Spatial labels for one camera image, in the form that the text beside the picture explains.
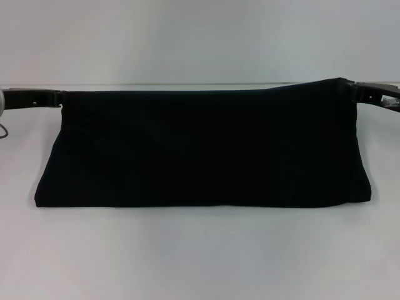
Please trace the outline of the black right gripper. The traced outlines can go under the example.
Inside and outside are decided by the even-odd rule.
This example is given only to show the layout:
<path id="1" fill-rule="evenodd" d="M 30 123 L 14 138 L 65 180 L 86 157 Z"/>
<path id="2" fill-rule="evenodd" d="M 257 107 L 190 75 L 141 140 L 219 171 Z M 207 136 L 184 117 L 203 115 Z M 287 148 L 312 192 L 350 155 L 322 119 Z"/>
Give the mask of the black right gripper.
<path id="1" fill-rule="evenodd" d="M 354 82 L 339 78 L 339 90 L 352 103 L 363 103 L 399 112 L 399 88 L 390 84 Z"/>

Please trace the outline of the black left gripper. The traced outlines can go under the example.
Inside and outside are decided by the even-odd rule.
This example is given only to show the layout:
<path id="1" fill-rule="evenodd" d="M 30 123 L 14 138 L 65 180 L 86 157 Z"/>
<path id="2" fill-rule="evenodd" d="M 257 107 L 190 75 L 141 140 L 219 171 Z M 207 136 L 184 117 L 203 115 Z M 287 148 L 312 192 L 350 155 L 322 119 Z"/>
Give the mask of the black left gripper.
<path id="1" fill-rule="evenodd" d="M 51 89 L 3 89 L 2 109 L 58 108 L 68 102 L 68 92 Z"/>

